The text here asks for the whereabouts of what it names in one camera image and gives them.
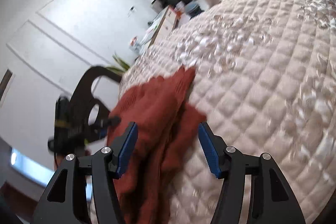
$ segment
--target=blue rubber pad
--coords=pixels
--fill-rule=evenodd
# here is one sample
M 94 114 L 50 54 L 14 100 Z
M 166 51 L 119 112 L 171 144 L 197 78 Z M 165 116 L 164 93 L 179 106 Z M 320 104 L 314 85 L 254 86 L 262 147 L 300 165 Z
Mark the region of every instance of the blue rubber pad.
M 127 170 L 129 159 L 131 158 L 131 155 L 133 153 L 135 144 L 138 139 L 138 126 L 136 123 L 134 123 L 133 127 L 130 130 L 130 133 L 128 134 L 126 141 L 124 142 L 123 147 L 121 148 L 121 151 L 119 153 L 118 157 L 118 168 L 116 171 L 116 175 L 118 177 L 121 177 L 122 174 L 124 174 Z
M 213 173 L 216 178 L 221 177 L 221 169 L 219 168 L 219 157 L 213 146 L 208 132 L 204 126 L 200 123 L 198 126 L 198 139 L 201 143 L 205 158 L 207 159 L 210 172 Z

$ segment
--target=mattress cover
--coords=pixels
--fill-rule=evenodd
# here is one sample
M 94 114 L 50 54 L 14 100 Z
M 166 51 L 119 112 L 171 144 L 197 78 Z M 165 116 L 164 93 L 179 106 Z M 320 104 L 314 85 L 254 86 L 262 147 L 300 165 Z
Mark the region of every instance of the mattress cover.
M 335 190 L 335 2 L 222 0 L 138 58 L 120 96 L 182 64 L 196 66 L 189 102 L 227 145 L 272 155 L 309 224 Z M 168 189 L 170 223 L 210 223 L 221 186 L 195 140 Z M 249 196 L 246 176 L 240 223 Z

